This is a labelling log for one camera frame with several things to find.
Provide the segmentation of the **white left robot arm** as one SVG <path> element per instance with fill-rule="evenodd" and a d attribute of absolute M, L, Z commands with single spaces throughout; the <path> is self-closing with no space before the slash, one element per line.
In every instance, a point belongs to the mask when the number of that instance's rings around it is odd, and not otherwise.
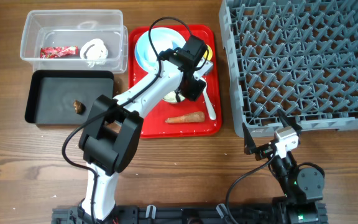
<path fill-rule="evenodd" d="M 79 208 L 86 222 L 102 223 L 114 210 L 119 174 L 134 157 L 144 119 L 153 108 L 175 90 L 191 101 L 200 97 L 206 86 L 201 77 L 213 68 L 203 54 L 163 50 L 157 68 L 132 88 L 114 98 L 101 95 L 93 103 L 79 141 L 89 174 Z"/>

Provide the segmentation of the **red snack wrapper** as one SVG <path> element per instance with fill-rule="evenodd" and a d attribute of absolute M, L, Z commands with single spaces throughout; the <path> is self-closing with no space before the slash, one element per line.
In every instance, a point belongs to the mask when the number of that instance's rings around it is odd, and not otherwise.
<path fill-rule="evenodd" d="M 40 49 L 40 58 L 59 58 L 67 55 L 77 55 L 77 46 L 68 47 L 46 47 Z"/>

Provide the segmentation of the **brown food scrap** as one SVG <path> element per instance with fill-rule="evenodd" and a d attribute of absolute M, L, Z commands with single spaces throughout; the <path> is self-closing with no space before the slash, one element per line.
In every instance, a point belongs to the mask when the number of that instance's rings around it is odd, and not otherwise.
<path fill-rule="evenodd" d="M 73 106 L 76 114 L 83 114 L 85 112 L 86 107 L 82 102 L 74 100 Z"/>

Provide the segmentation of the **pale green bowl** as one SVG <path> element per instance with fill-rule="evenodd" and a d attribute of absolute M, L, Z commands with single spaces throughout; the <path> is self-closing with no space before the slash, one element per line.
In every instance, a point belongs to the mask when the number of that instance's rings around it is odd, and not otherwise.
<path fill-rule="evenodd" d="M 170 104 L 177 104 L 181 103 L 185 100 L 185 97 L 179 93 L 178 91 L 171 91 L 167 95 L 163 97 L 163 101 L 170 103 Z"/>

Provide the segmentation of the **white tissue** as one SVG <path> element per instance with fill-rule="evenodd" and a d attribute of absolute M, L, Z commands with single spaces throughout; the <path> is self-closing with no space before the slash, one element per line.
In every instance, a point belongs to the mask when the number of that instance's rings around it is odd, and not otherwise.
<path fill-rule="evenodd" d="M 108 49 L 101 39 L 92 39 L 80 49 L 80 58 L 86 60 L 89 68 L 104 65 L 108 57 Z"/>

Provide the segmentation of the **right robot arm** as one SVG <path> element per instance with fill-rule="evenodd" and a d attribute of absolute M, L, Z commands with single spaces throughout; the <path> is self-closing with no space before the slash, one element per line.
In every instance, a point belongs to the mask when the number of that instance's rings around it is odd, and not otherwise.
<path fill-rule="evenodd" d="M 327 223 L 323 199 L 324 170 L 311 162 L 298 164 L 291 153 L 300 144 L 302 127 L 293 118 L 278 111 L 283 128 L 274 132 L 267 144 L 256 146 L 245 124 L 244 151 L 256 160 L 267 159 L 267 166 L 280 184 L 284 196 L 272 200 L 275 223 Z"/>

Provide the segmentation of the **orange carrot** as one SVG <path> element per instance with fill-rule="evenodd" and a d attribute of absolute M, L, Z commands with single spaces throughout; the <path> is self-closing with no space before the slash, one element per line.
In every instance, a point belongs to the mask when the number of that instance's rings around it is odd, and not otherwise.
<path fill-rule="evenodd" d="M 205 115 L 202 111 L 184 114 L 177 117 L 167 118 L 167 124 L 180 124 L 180 123 L 202 123 L 205 121 Z"/>

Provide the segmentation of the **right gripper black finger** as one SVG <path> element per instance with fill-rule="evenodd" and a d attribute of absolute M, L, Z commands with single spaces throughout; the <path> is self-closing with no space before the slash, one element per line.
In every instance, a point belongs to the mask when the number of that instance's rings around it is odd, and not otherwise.
<path fill-rule="evenodd" d="M 244 153 L 247 155 L 251 155 L 257 149 L 255 142 L 246 126 L 245 123 L 242 124 L 243 133 L 244 133 Z"/>
<path fill-rule="evenodd" d="M 277 113 L 284 128 L 290 126 L 297 134 L 301 134 L 303 128 L 296 122 L 295 118 L 288 117 L 283 110 L 278 110 Z"/>

